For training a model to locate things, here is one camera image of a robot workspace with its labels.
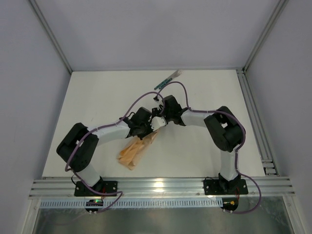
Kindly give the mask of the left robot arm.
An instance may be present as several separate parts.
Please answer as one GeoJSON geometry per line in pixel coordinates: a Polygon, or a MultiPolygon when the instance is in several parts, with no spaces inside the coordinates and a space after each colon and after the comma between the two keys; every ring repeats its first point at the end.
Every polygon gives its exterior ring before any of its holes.
{"type": "Polygon", "coordinates": [[[151,121],[157,108],[148,110],[140,107],[131,117],[117,122],[87,128],[76,123],[57,147],[57,154],[66,163],[65,171],[72,171],[81,181],[83,188],[95,195],[106,193],[105,182],[91,165],[96,147],[117,139],[143,138],[152,132],[151,121]]]}

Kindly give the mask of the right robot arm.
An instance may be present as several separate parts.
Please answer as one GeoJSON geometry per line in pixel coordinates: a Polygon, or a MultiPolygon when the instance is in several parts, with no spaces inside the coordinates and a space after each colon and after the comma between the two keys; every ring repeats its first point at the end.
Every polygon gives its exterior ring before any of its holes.
{"type": "Polygon", "coordinates": [[[220,150],[221,169],[218,178],[206,177],[203,180],[206,195],[247,195],[246,180],[238,170],[238,151],[245,143],[246,131],[228,107],[222,106],[213,111],[182,108],[174,96],[167,96],[164,103],[152,109],[152,127],[156,117],[165,123],[173,122],[180,126],[198,126],[208,132],[220,150]]]}

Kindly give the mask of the peach satin napkin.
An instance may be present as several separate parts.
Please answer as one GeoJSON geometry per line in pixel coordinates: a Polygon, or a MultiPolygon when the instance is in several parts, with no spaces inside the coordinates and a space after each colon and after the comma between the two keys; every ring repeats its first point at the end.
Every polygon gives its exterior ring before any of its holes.
{"type": "Polygon", "coordinates": [[[150,133],[143,139],[137,136],[133,137],[126,147],[119,152],[118,162],[129,170],[133,170],[138,165],[145,151],[152,145],[158,132],[159,130],[150,133]]]}

